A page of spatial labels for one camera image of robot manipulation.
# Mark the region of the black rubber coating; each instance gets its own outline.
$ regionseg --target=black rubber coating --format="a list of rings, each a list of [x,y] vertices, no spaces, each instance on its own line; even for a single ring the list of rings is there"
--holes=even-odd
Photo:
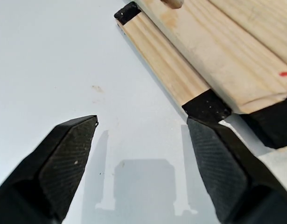
[[[201,177],[221,223],[264,223],[260,220],[273,207],[267,203],[275,202],[265,200],[271,194],[278,194],[277,203],[286,207],[273,214],[287,217],[287,191],[231,129],[193,118],[187,123]]]
[[[200,175],[220,222],[227,222],[249,189],[248,177],[214,130],[193,119],[188,127]]]
[[[61,223],[84,173],[97,116],[57,125],[0,186],[0,223]]]
[[[182,106],[191,117],[204,122],[218,123],[231,114],[231,109],[209,89]]]
[[[241,117],[266,146],[276,149],[287,146],[287,98]]]
[[[119,10],[114,15],[114,18],[117,19],[122,25],[125,25],[132,18],[137,16],[140,12],[141,12],[141,10],[138,9],[137,4],[133,1],[131,1],[129,4],[127,4],[121,10]]]

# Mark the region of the textured grip surface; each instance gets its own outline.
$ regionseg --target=textured grip surface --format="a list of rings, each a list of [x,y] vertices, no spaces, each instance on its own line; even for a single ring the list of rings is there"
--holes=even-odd
[[[90,119],[72,127],[40,171],[40,186],[61,220],[84,173],[95,124]]]
[[[218,219],[227,222],[248,190],[248,177],[211,128],[193,119],[187,123],[204,185]]]
[[[0,187],[0,223],[61,223],[87,163],[97,116],[57,125]]]

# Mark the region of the white surface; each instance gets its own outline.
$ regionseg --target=white surface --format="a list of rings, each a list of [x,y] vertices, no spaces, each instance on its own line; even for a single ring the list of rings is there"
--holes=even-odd
[[[97,114],[65,224],[217,223],[185,117],[113,18],[124,5],[0,1],[0,184],[52,127]]]

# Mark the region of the wood grain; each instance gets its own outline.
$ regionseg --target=wood grain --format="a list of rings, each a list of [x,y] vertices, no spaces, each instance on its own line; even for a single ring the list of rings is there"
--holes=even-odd
[[[237,113],[287,97],[287,65],[206,0],[171,9],[160,0],[135,0],[208,84]]]
[[[179,106],[209,89],[144,13],[139,13],[125,25],[118,20],[117,23]]]
[[[287,0],[209,0],[287,63]]]

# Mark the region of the wooden stick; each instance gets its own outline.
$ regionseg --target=wooden stick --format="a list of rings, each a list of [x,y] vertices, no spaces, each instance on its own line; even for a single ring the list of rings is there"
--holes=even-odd
[[[174,101],[189,116],[217,123],[230,115],[230,109],[153,22],[137,10],[135,3],[127,5],[115,17]]]
[[[210,0],[287,63],[287,0]]]

